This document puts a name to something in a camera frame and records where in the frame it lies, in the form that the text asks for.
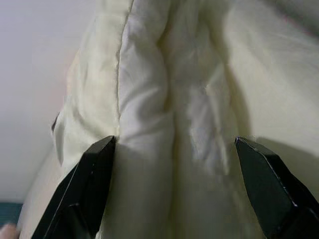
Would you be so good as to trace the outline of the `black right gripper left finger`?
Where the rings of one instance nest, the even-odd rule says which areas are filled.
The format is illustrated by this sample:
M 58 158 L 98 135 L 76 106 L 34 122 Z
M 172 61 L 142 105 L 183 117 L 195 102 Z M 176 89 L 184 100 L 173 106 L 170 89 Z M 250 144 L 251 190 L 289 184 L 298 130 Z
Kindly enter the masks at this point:
M 92 144 L 58 184 L 33 235 L 34 239 L 93 239 L 106 206 L 116 138 Z

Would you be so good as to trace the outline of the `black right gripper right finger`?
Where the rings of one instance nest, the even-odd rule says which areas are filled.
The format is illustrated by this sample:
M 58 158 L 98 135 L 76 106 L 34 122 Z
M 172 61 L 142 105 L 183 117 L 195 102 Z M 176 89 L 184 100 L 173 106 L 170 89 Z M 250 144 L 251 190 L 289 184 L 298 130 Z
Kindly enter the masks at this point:
M 240 136 L 235 147 L 248 198 L 266 238 L 317 239 L 319 203 L 279 155 Z

